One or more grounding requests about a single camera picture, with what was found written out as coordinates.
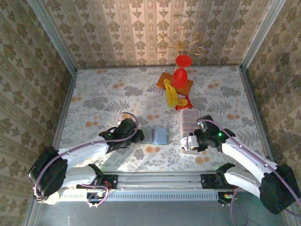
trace orange square base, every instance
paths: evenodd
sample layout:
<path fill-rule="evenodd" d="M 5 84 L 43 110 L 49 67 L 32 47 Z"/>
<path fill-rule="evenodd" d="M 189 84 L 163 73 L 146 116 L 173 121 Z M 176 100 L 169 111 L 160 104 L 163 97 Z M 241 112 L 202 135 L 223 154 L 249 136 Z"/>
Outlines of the orange square base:
<path fill-rule="evenodd" d="M 164 80 L 168 79 L 168 80 L 171 81 L 171 78 L 172 78 L 172 74 L 162 73 L 162 75 L 159 78 L 159 81 L 157 82 L 156 86 L 160 89 L 165 89 Z M 187 80 L 186 86 L 184 88 L 181 88 L 181 89 L 175 88 L 175 90 L 177 91 L 178 94 L 188 96 L 188 94 L 190 92 L 190 89 L 192 87 L 192 84 L 193 84 L 193 81 Z"/>

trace leaf pattern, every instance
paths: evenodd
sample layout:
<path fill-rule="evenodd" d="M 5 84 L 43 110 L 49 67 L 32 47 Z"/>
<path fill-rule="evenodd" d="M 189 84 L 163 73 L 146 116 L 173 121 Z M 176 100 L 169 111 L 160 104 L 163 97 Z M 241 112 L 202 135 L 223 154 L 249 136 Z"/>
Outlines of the leaf pattern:
<path fill-rule="evenodd" d="M 168 145 L 137 144 L 85 164 L 93 162 L 106 171 L 206 171 L 215 170 L 227 162 L 235 163 L 214 148 L 208 148 L 206 154 L 181 154 L 181 114 L 168 107 L 165 91 L 156 87 L 163 72 L 172 73 L 173 68 L 79 70 L 60 146 L 73 146 L 93 139 L 101 131 L 116 126 L 121 111 L 128 111 L 137 116 L 140 128 L 166 127 Z M 246 94 L 241 92 L 236 96 L 224 96 L 225 90 L 219 86 L 242 87 L 238 67 L 190 67 L 188 72 L 189 78 L 196 78 L 189 97 L 193 106 L 200 110 L 200 115 L 211 115 L 223 127 L 239 133 L 252 149 L 262 150 L 261 142 L 255 135 L 257 130 Z"/>
<path fill-rule="evenodd" d="M 108 106 L 104 109 L 107 112 L 116 113 L 121 112 L 122 110 L 126 110 L 130 107 L 129 103 L 125 100 L 122 102 L 119 100 L 118 102 L 113 100 L 111 103 L 108 104 Z"/>
<path fill-rule="evenodd" d="M 230 110 L 232 106 L 230 103 L 227 103 L 226 101 L 222 102 L 219 100 L 219 102 L 213 101 L 209 107 L 207 108 L 207 111 L 213 112 L 213 113 L 226 113 L 226 111 Z"/>

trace orange polka dot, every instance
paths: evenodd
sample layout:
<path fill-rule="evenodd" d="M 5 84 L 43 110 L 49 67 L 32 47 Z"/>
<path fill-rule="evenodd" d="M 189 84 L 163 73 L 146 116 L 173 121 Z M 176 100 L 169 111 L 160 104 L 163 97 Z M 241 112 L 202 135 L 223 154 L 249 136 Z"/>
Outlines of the orange polka dot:
<path fill-rule="evenodd" d="M 130 118 L 130 119 L 134 119 L 133 116 L 129 115 L 129 114 L 123 114 L 121 116 L 123 119 L 127 119 L 127 118 Z"/>
<path fill-rule="evenodd" d="M 233 119 L 234 119 L 234 115 L 228 114 L 228 115 L 227 115 L 227 118 L 230 119 L 230 120 L 233 120 Z"/>
<path fill-rule="evenodd" d="M 154 116 L 152 114 L 149 114 L 148 116 L 146 116 L 147 120 L 154 120 Z"/>
<path fill-rule="evenodd" d="M 202 157 L 196 157 L 195 161 L 196 161 L 197 165 L 200 165 L 200 164 L 203 163 L 203 158 Z"/>
<path fill-rule="evenodd" d="M 146 153 L 152 153 L 153 152 L 152 146 L 147 146 L 145 151 L 146 151 Z"/>
<path fill-rule="evenodd" d="M 204 162 L 209 162 L 209 161 L 210 161 L 209 157 L 204 158 Z"/>
<path fill-rule="evenodd" d="M 88 128 L 91 127 L 92 126 L 92 122 L 91 121 L 87 121 L 86 124 L 85 124 L 85 126 L 88 127 Z"/>

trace gold chandelier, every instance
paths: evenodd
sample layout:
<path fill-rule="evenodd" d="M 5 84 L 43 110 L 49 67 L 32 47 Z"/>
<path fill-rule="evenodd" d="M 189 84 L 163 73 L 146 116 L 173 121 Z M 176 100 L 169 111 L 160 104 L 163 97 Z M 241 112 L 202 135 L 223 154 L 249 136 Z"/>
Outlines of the gold chandelier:
<path fill-rule="evenodd" d="M 197 48 L 195 48 L 195 51 L 188 50 L 189 46 L 202 40 L 202 35 L 200 33 L 193 34 L 192 37 L 196 40 L 192 43 L 187 44 L 187 42 L 185 42 L 186 40 L 183 41 L 183 37 L 185 34 L 184 28 L 178 26 L 178 27 L 174 27 L 174 29 L 173 29 L 174 33 L 179 33 L 180 31 L 182 31 L 182 36 L 181 36 L 181 39 L 178 41 L 172 40 L 165 33 L 160 33 L 157 35 L 158 47 L 157 47 L 156 51 L 159 55 L 166 54 L 167 48 L 176 49 L 177 54 L 179 54 L 179 55 L 181 55 L 183 53 L 192 53 L 194 55 L 201 55 L 201 54 L 206 53 L 206 50 L 203 47 L 197 47 Z M 168 42 L 166 42 L 165 38 L 169 39 L 171 45 L 169 45 Z"/>

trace metal bar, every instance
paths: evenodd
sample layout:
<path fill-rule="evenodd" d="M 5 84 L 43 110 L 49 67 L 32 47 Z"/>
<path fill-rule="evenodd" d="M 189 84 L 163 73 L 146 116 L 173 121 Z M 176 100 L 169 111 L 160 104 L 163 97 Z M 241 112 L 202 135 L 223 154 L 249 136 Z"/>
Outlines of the metal bar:
<path fill-rule="evenodd" d="M 289 211 L 291 211 L 293 213 L 297 213 L 297 209 L 293 205 L 290 205 L 286 209 L 288 209 Z M 284 219 L 286 220 L 288 226 L 301 226 L 301 221 L 298 220 L 297 217 L 294 216 L 293 214 L 291 214 L 287 211 L 283 211 L 283 216 L 284 216 Z"/>
<path fill-rule="evenodd" d="M 201 181 L 201 176 L 121 176 L 118 177 L 118 181 L 126 182 L 167 182 L 167 181 Z"/>
<path fill-rule="evenodd" d="M 61 39 L 59 32 L 56 30 L 55 26 L 53 25 L 50 16 L 48 15 L 46 9 L 44 8 L 41 2 L 42 1 L 40 0 L 28 0 L 29 5 L 31 6 L 37 18 L 41 22 L 44 30 L 48 34 L 51 42 L 55 46 L 57 52 L 61 56 L 69 72 L 73 76 L 76 72 L 76 67 L 75 67 L 76 64 L 73 62 L 72 57 L 69 54 L 68 47 L 65 46 L 65 43 Z"/>
<path fill-rule="evenodd" d="M 63 132 L 63 129 L 64 129 L 67 113 L 68 113 L 68 110 L 69 110 L 69 105 L 70 105 L 72 94 L 73 94 L 74 87 L 75 87 L 75 84 L 76 84 L 76 79 L 77 79 L 77 74 L 75 74 L 74 76 L 71 77 L 71 80 L 70 80 L 70 83 L 69 83 L 69 86 L 68 86 L 68 91 L 66 93 L 66 97 L 65 97 L 65 100 L 64 100 L 64 104 L 63 104 L 63 107 L 62 107 L 61 114 L 60 114 L 60 118 L 59 118 L 57 126 L 56 126 L 55 135 L 53 136 L 52 146 L 56 149 L 59 147 L 59 144 L 60 144 L 60 140 L 61 140 L 62 132 Z"/>
<path fill-rule="evenodd" d="M 87 190 L 82 189 L 65 190 L 60 192 L 59 202 L 85 202 L 87 201 Z M 215 191 L 112 191 L 106 201 L 217 201 L 218 192 Z"/>
<path fill-rule="evenodd" d="M 67 94 L 66 94 L 66 97 L 64 100 L 61 115 L 60 115 L 59 121 L 57 123 L 55 134 L 54 134 L 54 137 L 52 140 L 52 146 L 54 148 L 58 148 L 60 140 L 61 140 L 65 120 L 66 120 L 68 109 L 69 109 L 69 104 L 71 102 L 73 90 L 74 90 L 75 83 L 76 83 L 76 78 L 77 78 L 77 74 L 73 75 L 70 80 L 69 86 L 68 86 L 68 91 L 67 91 Z M 24 226 L 36 225 L 36 222 L 39 217 L 40 208 L 41 208 L 41 204 L 35 202 L 33 200 L 33 198 L 31 198 L 29 201 L 29 204 L 27 206 L 27 209 L 26 209 L 26 217 L 23 222 Z"/>
<path fill-rule="evenodd" d="M 143 172 L 105 172 L 106 175 L 117 174 L 118 176 L 197 176 L 201 174 L 212 174 L 215 171 L 143 171 Z"/>
<path fill-rule="evenodd" d="M 244 69 L 247 69 L 253 60 L 256 52 L 258 51 L 260 45 L 262 44 L 264 38 L 269 32 L 271 26 L 273 25 L 276 17 L 278 16 L 281 8 L 283 7 L 285 0 L 274 0 L 272 1 L 266 16 L 264 17 L 262 23 L 260 24 L 255 37 L 250 44 L 246 55 L 241 63 Z"/>
<path fill-rule="evenodd" d="M 251 107 L 251 111 L 254 117 L 254 121 L 258 130 L 258 135 L 259 138 L 261 140 L 262 143 L 262 147 L 263 147 L 263 151 L 265 152 L 266 157 L 268 157 L 271 161 L 275 161 L 274 157 L 273 157 L 273 153 L 271 151 L 270 145 L 269 145 L 269 141 L 268 138 L 266 136 L 266 132 L 265 129 L 263 127 L 261 118 L 260 118 L 260 114 L 259 114 L 259 110 L 252 92 L 252 88 L 249 82 L 249 79 L 246 75 L 246 71 L 242 68 L 239 69 L 240 71 L 240 76 L 241 79 L 243 81 L 244 87 L 245 87 L 245 91 L 246 91 L 246 95 L 248 97 L 249 100 L 249 104 Z"/>

